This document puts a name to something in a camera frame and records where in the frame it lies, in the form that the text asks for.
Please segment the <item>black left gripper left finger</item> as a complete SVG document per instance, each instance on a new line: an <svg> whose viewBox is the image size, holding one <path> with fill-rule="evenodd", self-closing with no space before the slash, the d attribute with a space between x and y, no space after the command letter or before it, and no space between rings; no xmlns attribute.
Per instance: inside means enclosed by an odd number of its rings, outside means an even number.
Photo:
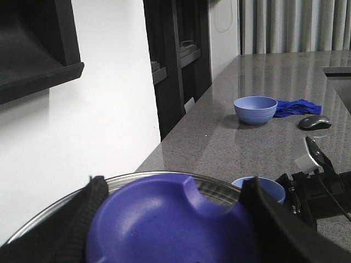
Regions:
<svg viewBox="0 0 351 263"><path fill-rule="evenodd" d="M42 223L1 247L1 262L85 262L87 233L108 197L103 176L96 176Z"/></svg>

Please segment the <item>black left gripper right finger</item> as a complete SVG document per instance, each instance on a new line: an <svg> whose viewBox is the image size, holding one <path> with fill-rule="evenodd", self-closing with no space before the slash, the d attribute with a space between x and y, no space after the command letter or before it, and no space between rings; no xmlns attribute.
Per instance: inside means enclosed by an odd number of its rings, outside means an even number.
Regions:
<svg viewBox="0 0 351 263"><path fill-rule="evenodd" d="M245 180L239 202L248 211L260 262L350 262L350 252L302 222L261 188Z"/></svg>

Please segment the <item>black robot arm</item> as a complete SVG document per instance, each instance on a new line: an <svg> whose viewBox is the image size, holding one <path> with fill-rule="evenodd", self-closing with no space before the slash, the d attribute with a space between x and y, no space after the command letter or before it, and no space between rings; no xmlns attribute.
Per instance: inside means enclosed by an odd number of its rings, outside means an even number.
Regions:
<svg viewBox="0 0 351 263"><path fill-rule="evenodd" d="M232 184L150 171L91 178L1 247L1 262L350 262L316 231L350 212L350 172L337 174L311 138L299 173Z"/></svg>

